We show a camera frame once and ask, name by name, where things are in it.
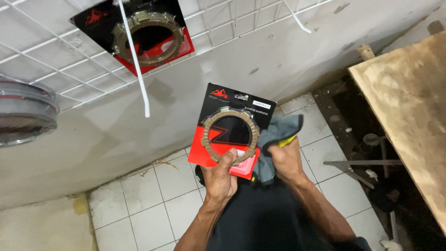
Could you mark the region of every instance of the right hand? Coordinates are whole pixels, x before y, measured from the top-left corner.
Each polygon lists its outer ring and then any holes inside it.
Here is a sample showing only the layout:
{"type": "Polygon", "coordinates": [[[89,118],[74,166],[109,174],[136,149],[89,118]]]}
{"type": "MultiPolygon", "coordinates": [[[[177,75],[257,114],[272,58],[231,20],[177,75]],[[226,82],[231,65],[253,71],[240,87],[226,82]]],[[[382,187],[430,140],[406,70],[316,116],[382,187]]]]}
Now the right hand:
{"type": "Polygon", "coordinates": [[[302,169],[299,139],[297,136],[286,146],[272,145],[268,151],[273,156],[277,176],[285,183],[304,185],[309,179],[302,169]]]}

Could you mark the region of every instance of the wooden board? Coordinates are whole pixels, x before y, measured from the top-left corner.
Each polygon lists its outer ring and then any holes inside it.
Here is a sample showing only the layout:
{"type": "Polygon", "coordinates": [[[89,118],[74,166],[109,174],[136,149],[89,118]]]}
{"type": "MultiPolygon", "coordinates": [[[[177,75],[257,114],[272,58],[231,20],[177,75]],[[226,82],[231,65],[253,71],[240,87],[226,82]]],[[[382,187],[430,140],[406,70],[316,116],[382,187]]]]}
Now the wooden board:
{"type": "Polygon", "coordinates": [[[446,234],[446,31],[349,71],[446,234]]]}

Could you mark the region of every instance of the gray cloth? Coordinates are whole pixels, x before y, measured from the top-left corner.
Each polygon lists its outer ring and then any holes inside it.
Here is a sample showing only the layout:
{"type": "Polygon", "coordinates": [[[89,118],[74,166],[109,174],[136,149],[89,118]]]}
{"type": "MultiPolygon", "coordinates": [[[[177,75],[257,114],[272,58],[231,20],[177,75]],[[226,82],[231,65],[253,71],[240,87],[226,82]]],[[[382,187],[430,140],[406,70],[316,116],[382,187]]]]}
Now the gray cloth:
{"type": "Polygon", "coordinates": [[[276,173],[268,147],[297,134],[302,129],[303,122],[303,115],[272,117],[268,129],[263,130],[257,140],[260,155],[257,163],[254,165],[253,172],[257,176],[258,182],[270,184],[273,182],[274,174],[276,173]]]}

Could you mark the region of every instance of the clutch plate packaging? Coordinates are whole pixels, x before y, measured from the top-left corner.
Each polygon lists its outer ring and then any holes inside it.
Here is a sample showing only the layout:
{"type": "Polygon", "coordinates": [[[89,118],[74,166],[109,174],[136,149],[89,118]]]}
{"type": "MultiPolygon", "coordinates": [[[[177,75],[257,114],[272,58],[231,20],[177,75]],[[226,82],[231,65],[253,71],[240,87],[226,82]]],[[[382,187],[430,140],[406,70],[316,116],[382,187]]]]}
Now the clutch plate packaging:
{"type": "MultiPolygon", "coordinates": [[[[141,73],[194,52],[178,0],[123,1],[141,73]]],[[[136,75],[118,1],[106,0],[70,22],[136,75]]]]}
{"type": "Polygon", "coordinates": [[[276,102],[209,83],[188,161],[213,167],[236,148],[238,157],[229,173],[250,179],[260,154],[257,138],[268,128],[275,107],[276,102]]]}

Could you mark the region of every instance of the left hand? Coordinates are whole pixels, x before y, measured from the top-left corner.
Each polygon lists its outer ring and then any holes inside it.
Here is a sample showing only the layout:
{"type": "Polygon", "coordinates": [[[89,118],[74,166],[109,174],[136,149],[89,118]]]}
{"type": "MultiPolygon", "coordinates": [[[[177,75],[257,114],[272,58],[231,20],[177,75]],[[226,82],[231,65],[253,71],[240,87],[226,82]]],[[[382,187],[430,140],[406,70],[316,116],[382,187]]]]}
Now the left hand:
{"type": "Polygon", "coordinates": [[[201,167],[206,184],[205,202],[225,206],[237,191],[237,177],[229,174],[229,168],[237,158],[237,150],[231,148],[220,158],[215,167],[201,167]]]}

